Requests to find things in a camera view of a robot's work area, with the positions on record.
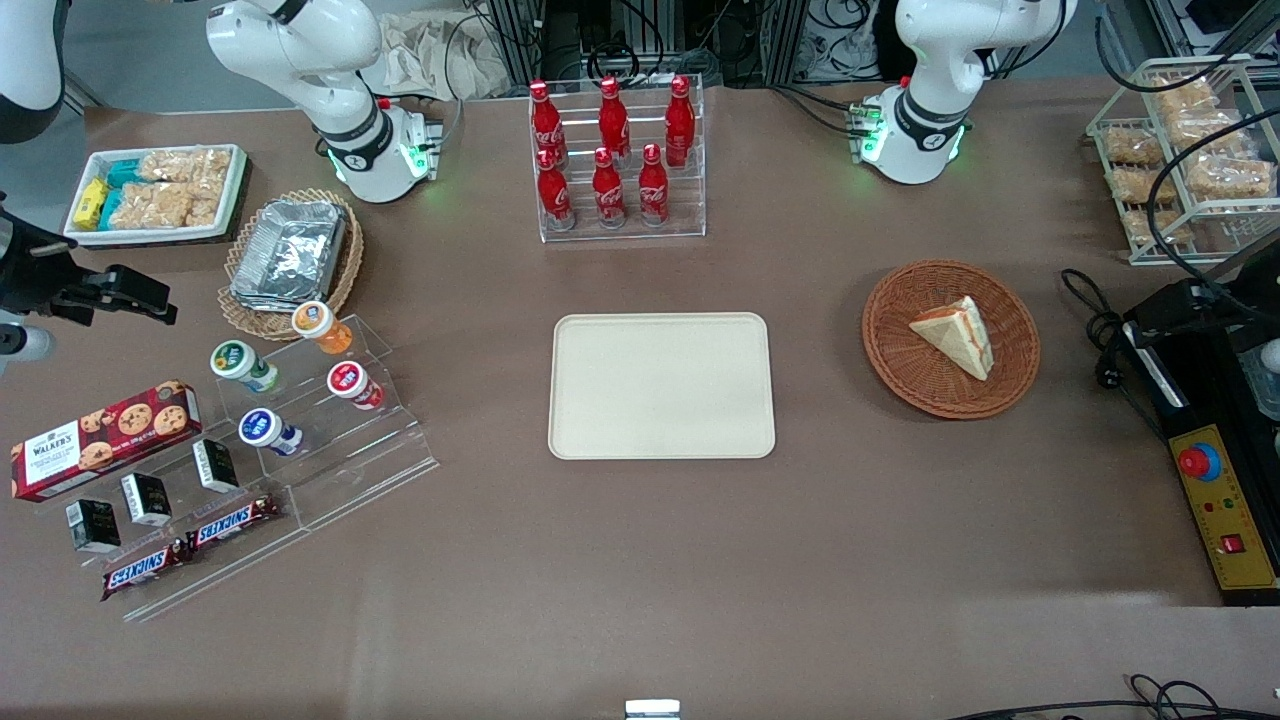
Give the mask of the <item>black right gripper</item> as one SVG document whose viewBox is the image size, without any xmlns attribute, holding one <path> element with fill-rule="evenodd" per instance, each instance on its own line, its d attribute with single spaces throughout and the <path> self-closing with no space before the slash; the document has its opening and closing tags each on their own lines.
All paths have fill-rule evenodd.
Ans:
<svg viewBox="0 0 1280 720">
<path fill-rule="evenodd" d="M 93 274 L 70 255 L 74 242 L 1 211 L 1 309 L 14 315 L 55 316 L 78 325 L 93 322 L 93 295 L 86 279 Z M 111 264 L 97 274 L 104 296 L 93 301 L 104 313 L 129 313 L 175 324 L 178 307 L 169 302 L 170 287 L 133 268 Z"/>
</svg>

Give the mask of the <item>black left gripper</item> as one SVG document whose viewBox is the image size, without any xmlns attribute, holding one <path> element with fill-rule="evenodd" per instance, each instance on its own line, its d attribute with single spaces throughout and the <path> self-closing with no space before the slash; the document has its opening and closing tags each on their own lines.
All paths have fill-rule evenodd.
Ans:
<svg viewBox="0 0 1280 720">
<path fill-rule="evenodd" d="M 1217 328 L 1253 325 L 1279 331 L 1279 233 L 1236 251 L 1212 268 L 1216 292 L 1199 281 L 1176 281 L 1160 300 L 1132 307 L 1125 318 L 1139 337 L 1174 337 Z"/>
</svg>

